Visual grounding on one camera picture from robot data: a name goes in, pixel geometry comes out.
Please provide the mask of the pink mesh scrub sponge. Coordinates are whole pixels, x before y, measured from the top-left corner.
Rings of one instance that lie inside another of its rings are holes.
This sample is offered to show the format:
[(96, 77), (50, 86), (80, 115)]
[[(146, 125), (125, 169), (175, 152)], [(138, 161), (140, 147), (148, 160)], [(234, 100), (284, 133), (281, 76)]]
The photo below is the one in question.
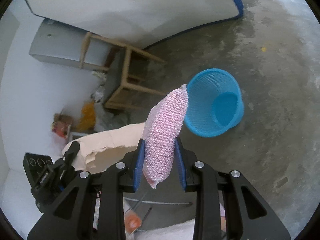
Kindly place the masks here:
[(187, 85), (173, 90), (155, 105), (145, 122), (143, 174), (151, 186), (165, 181), (170, 175), (178, 137), (188, 108)]

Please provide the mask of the patterned vinyl tablecloth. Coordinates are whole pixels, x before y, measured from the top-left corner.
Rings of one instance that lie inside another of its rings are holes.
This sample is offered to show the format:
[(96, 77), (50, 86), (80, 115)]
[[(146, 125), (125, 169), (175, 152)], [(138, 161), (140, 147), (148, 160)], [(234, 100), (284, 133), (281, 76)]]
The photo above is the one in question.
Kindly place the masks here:
[(144, 126), (144, 123), (130, 124), (76, 139), (80, 150), (72, 166), (76, 171), (86, 170), (91, 174), (105, 171), (126, 153), (136, 150)]

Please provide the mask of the red cardboard box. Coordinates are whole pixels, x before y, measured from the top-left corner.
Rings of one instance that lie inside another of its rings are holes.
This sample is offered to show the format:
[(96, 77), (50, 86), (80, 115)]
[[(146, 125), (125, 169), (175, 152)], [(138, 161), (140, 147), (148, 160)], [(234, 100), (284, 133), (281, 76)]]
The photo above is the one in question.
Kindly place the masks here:
[(73, 118), (64, 114), (54, 114), (54, 121), (51, 124), (51, 131), (61, 138), (68, 139)]

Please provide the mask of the yellow plastic bag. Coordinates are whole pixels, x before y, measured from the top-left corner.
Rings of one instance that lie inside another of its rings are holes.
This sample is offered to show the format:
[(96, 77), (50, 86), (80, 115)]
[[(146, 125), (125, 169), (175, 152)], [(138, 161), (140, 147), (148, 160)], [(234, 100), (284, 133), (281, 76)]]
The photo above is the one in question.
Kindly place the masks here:
[(95, 119), (94, 101), (84, 103), (81, 109), (81, 118), (76, 127), (77, 131), (83, 132), (93, 129), (95, 126)]

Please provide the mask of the blue plastic mesh wastebasket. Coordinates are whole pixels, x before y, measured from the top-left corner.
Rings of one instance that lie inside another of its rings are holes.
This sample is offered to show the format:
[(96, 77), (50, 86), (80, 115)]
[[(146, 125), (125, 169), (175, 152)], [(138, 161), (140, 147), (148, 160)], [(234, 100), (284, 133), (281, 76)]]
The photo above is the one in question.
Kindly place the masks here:
[(199, 137), (222, 135), (240, 123), (244, 102), (236, 79), (227, 71), (209, 68), (187, 84), (189, 104), (185, 125)]

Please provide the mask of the wooden chair dark seat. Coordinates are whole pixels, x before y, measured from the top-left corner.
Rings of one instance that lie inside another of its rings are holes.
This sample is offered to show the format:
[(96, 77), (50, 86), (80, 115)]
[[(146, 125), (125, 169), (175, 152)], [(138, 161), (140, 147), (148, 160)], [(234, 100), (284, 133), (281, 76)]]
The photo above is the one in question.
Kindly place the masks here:
[(138, 106), (131, 105), (129, 103), (116, 102), (116, 97), (121, 93), (122, 90), (134, 90), (143, 93), (164, 95), (164, 93), (143, 87), (141, 85), (130, 83), (129, 79), (138, 80), (139, 78), (129, 74), (131, 55), (132, 53), (139, 54), (140, 56), (157, 61), (165, 64), (166, 62), (152, 55), (144, 50), (136, 48), (132, 45), (126, 44), (124, 42), (117, 41), (115, 39), (106, 38), (87, 32), (82, 40), (81, 54), (80, 54), (80, 68), (84, 65), (84, 60), (89, 48), (90, 41), (92, 39), (100, 40), (110, 44), (112, 47), (110, 49), (109, 55), (111, 57), (110, 66), (107, 69), (107, 79), (105, 85), (105, 94), (103, 97), (103, 106), (107, 109), (140, 109)]

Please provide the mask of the grey refrigerator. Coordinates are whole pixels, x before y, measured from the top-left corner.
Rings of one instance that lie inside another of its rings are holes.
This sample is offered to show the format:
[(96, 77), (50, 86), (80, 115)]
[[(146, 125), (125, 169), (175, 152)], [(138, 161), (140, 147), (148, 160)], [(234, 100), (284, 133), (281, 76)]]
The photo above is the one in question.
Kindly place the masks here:
[[(87, 31), (68, 24), (44, 19), (31, 43), (29, 55), (41, 62), (80, 68), (82, 42)], [(83, 69), (106, 72), (110, 46), (91, 39)]]

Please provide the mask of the white mattress blue trim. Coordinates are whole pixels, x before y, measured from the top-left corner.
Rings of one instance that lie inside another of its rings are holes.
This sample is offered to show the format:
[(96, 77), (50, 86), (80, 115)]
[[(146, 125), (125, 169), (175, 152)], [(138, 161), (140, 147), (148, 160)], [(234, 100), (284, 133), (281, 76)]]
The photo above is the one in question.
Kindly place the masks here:
[(239, 18), (242, 0), (26, 0), (44, 18), (148, 47), (205, 24)]

